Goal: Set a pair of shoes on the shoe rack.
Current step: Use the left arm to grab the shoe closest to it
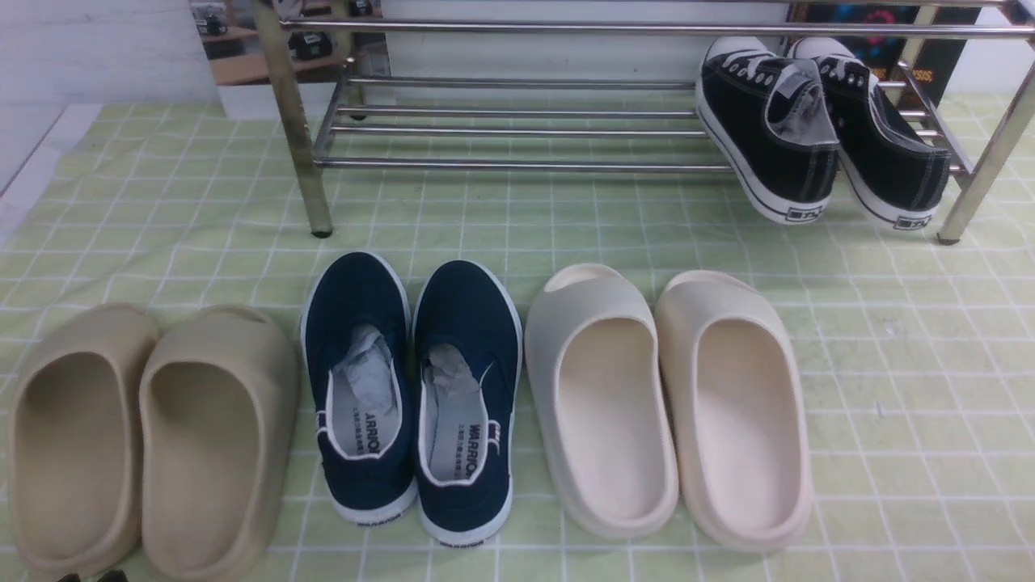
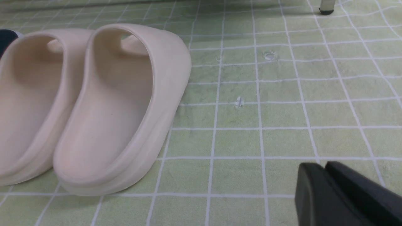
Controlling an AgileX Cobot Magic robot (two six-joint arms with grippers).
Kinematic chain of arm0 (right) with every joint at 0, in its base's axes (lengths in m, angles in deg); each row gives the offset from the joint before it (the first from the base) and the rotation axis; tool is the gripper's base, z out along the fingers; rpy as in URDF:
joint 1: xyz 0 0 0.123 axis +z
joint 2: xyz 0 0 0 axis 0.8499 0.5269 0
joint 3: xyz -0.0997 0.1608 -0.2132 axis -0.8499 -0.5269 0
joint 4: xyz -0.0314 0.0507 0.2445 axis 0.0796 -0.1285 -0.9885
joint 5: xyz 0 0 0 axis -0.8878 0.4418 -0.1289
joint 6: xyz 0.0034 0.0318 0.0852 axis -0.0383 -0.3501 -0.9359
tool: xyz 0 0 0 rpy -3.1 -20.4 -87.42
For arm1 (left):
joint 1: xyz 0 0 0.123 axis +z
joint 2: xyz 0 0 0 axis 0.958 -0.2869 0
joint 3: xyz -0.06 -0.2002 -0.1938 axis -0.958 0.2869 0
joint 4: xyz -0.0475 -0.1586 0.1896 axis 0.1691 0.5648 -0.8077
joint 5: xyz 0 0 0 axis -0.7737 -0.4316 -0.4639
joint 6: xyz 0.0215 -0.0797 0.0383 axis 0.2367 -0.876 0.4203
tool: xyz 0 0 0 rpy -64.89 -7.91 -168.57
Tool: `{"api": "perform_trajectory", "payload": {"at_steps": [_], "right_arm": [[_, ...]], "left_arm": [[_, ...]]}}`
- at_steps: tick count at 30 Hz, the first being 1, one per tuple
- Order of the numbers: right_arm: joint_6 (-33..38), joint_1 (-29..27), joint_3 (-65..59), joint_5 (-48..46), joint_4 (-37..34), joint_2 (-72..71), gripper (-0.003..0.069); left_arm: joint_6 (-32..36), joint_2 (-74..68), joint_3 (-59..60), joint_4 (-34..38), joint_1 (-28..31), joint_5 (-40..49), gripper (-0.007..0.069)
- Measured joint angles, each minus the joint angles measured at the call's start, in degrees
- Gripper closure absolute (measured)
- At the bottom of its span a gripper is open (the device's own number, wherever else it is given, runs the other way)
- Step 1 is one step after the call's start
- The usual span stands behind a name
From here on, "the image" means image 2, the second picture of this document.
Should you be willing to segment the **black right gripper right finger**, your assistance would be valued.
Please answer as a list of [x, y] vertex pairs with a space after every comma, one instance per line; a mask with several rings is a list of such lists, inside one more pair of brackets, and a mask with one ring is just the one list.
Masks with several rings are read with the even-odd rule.
[[402, 225], [400, 195], [340, 162], [328, 161], [325, 169], [354, 206], [374, 225]]

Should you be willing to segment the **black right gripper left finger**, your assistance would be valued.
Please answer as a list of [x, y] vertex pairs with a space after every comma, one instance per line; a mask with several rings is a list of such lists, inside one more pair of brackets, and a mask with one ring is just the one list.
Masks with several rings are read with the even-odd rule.
[[373, 226], [317, 163], [300, 163], [295, 207], [300, 226]]

